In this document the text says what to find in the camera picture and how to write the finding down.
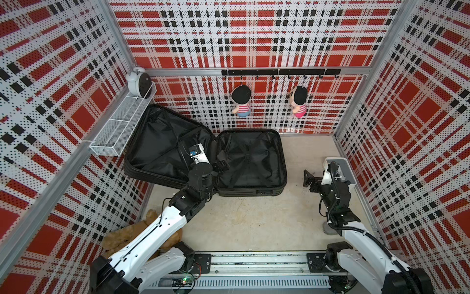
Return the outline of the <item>black ribbed hard-shell suitcase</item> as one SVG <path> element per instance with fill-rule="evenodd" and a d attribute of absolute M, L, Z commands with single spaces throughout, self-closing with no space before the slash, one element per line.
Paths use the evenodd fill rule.
<path fill-rule="evenodd" d="M 212 165 L 214 190 L 223 197 L 278 196 L 288 181 L 277 131 L 230 129 L 215 135 L 202 123 L 160 105 L 144 111 L 124 171 L 136 180 L 181 189 L 200 162 Z"/>

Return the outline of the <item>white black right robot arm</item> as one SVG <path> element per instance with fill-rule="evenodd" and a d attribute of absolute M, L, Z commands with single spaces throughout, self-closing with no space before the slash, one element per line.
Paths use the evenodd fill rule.
<path fill-rule="evenodd" d="M 340 162 L 327 162 L 321 177 L 304 171 L 303 186 L 319 194 L 319 204 L 326 207 L 324 226 L 344 238 L 327 246 L 323 268 L 347 271 L 371 294 L 432 294 L 428 274 L 398 258 L 352 212 L 352 183 L 346 177 L 349 166 Z"/>

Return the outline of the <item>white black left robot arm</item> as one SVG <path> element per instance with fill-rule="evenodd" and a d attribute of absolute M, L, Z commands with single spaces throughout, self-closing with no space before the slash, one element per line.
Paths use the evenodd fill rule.
<path fill-rule="evenodd" d="M 188 173 L 188 182 L 169 199 L 162 214 L 111 257 L 95 259 L 90 272 L 90 293 L 139 294 L 170 273 L 192 269 L 195 252 L 184 242 L 178 242 L 158 257 L 153 255 L 211 200 L 214 179 L 218 173 L 227 171 L 229 164 L 224 151 L 210 163 L 201 144 L 192 146 L 189 155 L 195 164 Z"/>

